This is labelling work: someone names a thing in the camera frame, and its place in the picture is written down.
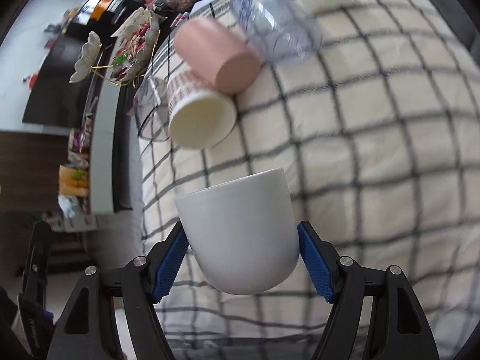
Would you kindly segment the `white ceramic cup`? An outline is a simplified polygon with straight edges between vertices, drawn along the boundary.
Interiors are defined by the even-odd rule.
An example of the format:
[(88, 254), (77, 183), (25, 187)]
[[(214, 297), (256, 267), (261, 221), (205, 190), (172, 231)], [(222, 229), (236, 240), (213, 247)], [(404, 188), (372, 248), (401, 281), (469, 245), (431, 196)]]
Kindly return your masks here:
[(175, 201), (208, 282), (232, 295), (267, 291), (299, 260), (299, 236), (285, 172), (275, 168)]

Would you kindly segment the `striped paper cup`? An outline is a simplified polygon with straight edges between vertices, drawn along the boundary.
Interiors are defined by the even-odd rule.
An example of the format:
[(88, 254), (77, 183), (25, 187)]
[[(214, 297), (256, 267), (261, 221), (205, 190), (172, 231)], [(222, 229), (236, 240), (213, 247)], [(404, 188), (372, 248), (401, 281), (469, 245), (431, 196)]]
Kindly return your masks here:
[(202, 150), (223, 141), (232, 131), (237, 108), (191, 70), (175, 72), (167, 85), (168, 132), (179, 146)]

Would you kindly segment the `pink plastic cup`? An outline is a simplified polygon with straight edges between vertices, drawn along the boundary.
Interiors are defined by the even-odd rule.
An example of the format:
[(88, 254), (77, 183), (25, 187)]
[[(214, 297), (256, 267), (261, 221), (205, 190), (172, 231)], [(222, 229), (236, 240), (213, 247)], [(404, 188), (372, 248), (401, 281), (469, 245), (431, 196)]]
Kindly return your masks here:
[(262, 69), (256, 52), (211, 17), (197, 17), (182, 24), (173, 47), (195, 73), (222, 94), (244, 91)]

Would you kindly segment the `clear blue-patterned plastic cup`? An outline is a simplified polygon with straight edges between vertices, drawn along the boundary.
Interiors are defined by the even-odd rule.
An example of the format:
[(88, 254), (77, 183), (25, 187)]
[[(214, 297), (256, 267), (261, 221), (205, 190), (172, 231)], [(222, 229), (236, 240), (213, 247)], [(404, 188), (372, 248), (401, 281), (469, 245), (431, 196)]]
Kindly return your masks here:
[(306, 60), (320, 49), (316, 19), (290, 0), (230, 0), (247, 41), (270, 63)]

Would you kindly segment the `white tv cabinet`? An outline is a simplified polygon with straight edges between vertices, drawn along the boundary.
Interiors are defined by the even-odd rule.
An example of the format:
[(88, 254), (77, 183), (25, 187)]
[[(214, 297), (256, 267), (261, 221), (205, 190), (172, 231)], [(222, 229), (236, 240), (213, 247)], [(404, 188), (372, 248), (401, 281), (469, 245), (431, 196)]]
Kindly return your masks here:
[(103, 84), (94, 117), (89, 157), (89, 203), (92, 215), (114, 212), (112, 161), (120, 87)]

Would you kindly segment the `checked white black tablecloth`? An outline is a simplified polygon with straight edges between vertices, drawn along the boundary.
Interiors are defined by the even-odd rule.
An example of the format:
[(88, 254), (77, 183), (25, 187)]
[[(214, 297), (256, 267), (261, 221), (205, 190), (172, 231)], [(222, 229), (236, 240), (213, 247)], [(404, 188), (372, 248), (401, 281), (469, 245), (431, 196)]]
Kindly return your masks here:
[(402, 268), (451, 359), (479, 323), (479, 66), (429, 0), (355, 0), (319, 23), (320, 53), (266, 65), (220, 144), (142, 144), (142, 243), (168, 236), (176, 197), (280, 167), (297, 220)]

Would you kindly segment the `black television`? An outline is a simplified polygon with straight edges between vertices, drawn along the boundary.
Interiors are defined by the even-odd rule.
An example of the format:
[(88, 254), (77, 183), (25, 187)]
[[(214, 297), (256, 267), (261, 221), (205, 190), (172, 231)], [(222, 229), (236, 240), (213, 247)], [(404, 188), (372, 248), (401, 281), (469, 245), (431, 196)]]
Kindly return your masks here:
[(27, 124), (79, 128), (93, 78), (71, 84), (74, 63), (83, 41), (58, 37), (38, 72), (31, 89), (23, 121)]

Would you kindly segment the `clear square black-rimmed glass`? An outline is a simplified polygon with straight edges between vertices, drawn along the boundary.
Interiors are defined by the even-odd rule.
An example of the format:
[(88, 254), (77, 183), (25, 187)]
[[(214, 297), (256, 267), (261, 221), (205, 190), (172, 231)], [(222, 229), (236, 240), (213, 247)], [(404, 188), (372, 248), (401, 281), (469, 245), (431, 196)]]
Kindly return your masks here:
[(167, 83), (152, 75), (145, 75), (134, 98), (133, 110), (137, 135), (149, 141), (167, 141), (169, 111)]

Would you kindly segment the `white tiered snack tray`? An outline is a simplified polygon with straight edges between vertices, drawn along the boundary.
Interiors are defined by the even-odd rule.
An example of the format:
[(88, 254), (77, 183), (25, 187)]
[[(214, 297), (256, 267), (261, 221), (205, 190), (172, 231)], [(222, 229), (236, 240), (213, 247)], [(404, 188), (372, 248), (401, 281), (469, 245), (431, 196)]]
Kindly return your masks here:
[(160, 17), (143, 7), (135, 10), (112, 36), (117, 48), (108, 65), (96, 63), (102, 43), (99, 35), (90, 32), (74, 63), (74, 72), (69, 78), (76, 84), (89, 74), (95, 74), (115, 86), (126, 86), (145, 72), (154, 56), (154, 48), (160, 35)]

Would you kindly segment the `black piano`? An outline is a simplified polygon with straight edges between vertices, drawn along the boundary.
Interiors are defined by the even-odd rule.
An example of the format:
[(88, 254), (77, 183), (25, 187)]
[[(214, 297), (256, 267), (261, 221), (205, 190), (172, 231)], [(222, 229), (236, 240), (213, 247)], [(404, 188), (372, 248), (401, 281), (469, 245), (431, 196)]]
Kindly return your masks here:
[(84, 41), (95, 32), (102, 40), (109, 39), (144, 0), (86, 0), (67, 22), (64, 36)]

